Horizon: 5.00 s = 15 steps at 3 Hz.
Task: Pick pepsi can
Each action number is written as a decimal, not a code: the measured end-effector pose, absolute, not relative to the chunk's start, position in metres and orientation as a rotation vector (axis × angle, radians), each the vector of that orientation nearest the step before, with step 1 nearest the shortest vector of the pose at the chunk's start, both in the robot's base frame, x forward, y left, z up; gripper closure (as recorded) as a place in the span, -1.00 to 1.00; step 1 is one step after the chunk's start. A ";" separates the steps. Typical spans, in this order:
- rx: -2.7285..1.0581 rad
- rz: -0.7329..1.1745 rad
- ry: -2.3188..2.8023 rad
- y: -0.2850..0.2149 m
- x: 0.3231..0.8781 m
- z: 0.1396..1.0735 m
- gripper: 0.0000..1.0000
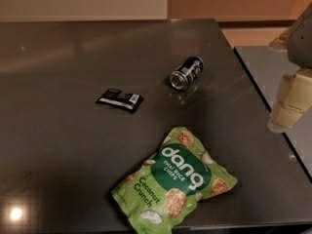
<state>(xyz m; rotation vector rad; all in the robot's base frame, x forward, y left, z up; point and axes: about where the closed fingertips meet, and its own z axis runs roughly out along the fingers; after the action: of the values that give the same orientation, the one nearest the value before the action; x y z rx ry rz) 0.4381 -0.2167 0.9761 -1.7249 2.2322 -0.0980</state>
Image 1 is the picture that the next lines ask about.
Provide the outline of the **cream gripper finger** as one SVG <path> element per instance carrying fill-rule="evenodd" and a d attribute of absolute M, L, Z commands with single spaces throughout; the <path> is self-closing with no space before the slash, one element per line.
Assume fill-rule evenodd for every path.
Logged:
<path fill-rule="evenodd" d="M 288 50 L 290 33 L 291 30 L 287 28 L 269 43 L 269 47 L 277 52 L 286 52 Z"/>
<path fill-rule="evenodd" d="M 285 75 L 278 88 L 276 101 L 270 112 L 268 129 L 284 133 L 312 106 L 312 69 L 299 68 L 293 75 Z"/>

